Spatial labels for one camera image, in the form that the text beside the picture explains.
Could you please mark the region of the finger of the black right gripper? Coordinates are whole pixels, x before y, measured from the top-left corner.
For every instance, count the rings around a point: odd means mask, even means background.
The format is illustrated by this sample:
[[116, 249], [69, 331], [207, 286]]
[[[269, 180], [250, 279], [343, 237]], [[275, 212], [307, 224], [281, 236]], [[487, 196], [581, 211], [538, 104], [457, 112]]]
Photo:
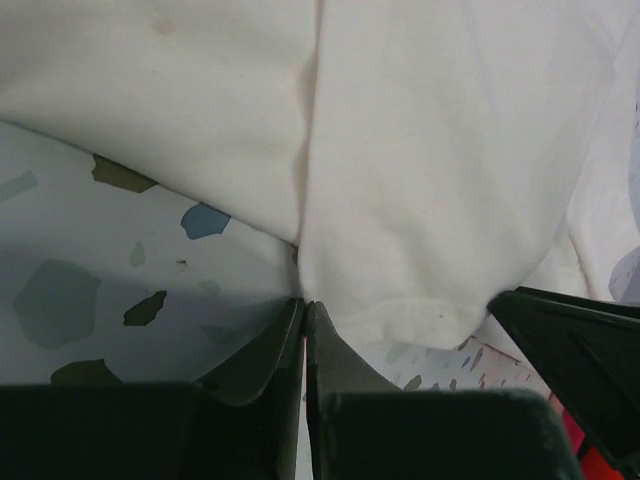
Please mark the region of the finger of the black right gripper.
[[602, 455], [638, 462], [638, 306], [520, 287], [489, 311]]

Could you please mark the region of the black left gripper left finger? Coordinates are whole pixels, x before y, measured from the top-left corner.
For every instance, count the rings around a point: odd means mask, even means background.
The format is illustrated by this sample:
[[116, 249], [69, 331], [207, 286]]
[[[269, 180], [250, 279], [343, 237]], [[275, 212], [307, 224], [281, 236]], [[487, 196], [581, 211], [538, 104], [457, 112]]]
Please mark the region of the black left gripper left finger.
[[255, 339], [198, 380], [199, 479], [295, 477], [305, 303], [289, 299]]

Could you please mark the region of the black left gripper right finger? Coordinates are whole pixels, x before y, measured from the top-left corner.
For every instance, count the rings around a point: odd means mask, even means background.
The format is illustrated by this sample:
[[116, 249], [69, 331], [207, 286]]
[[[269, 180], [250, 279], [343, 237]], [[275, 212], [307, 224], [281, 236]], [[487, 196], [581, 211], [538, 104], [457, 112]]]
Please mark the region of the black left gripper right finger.
[[308, 305], [306, 420], [315, 479], [349, 479], [366, 471], [377, 451], [375, 424], [388, 394], [399, 389], [376, 372], [340, 335], [325, 306]]

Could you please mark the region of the white printed t shirt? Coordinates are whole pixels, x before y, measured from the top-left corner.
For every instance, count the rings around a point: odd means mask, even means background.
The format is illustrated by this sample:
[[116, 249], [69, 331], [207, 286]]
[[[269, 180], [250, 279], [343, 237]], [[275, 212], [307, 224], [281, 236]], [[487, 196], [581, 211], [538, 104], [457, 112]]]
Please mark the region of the white printed t shirt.
[[298, 247], [354, 344], [593, 297], [635, 240], [635, 1], [5, 1], [1, 116]]

